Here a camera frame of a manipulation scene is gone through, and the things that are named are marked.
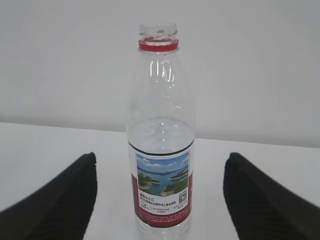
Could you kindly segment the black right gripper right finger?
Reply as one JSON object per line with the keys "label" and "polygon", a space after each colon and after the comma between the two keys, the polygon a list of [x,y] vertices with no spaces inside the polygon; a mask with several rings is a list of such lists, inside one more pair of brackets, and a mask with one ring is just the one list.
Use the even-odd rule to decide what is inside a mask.
{"label": "black right gripper right finger", "polygon": [[320,208],[237,152],[225,162],[223,196],[240,240],[320,238]]}

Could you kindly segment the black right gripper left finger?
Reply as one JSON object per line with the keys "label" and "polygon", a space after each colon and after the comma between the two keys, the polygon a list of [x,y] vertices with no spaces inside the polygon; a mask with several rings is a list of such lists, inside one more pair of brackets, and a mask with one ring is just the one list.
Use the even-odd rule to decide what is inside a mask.
{"label": "black right gripper left finger", "polygon": [[97,198],[97,167],[86,153],[46,185],[0,212],[2,240],[82,240]]}

